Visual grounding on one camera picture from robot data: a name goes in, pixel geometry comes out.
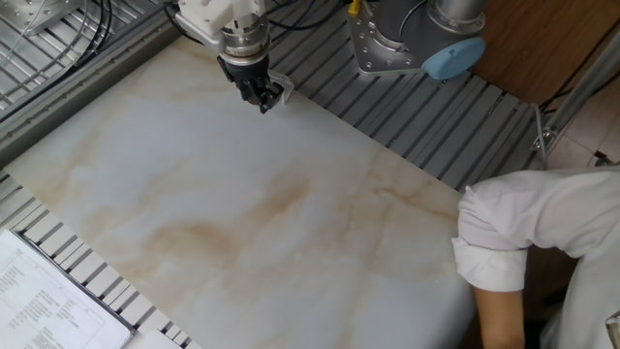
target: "white shirt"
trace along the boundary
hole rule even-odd
[[[612,348],[605,319],[620,309],[620,168],[525,171],[467,187],[454,238],[458,272],[488,291],[523,289],[526,248],[580,258],[546,347]]]

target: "white sleeve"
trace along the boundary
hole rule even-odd
[[[458,208],[459,237],[452,239],[457,272],[483,290],[522,290],[527,250],[506,241],[481,218],[472,188],[466,188]]]
[[[458,273],[483,290],[519,291],[531,244],[579,258],[618,234],[620,168],[507,174],[467,187],[458,208]]]

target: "floor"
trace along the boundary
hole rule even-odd
[[[521,101],[555,94],[620,19],[616,0],[490,0],[474,73]]]

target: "white paper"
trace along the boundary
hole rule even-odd
[[[48,260],[0,233],[0,338],[6,349],[111,349],[131,332]]]

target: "white marble tabletop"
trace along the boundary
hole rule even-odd
[[[460,195],[179,40],[7,169],[204,349],[450,348]]]

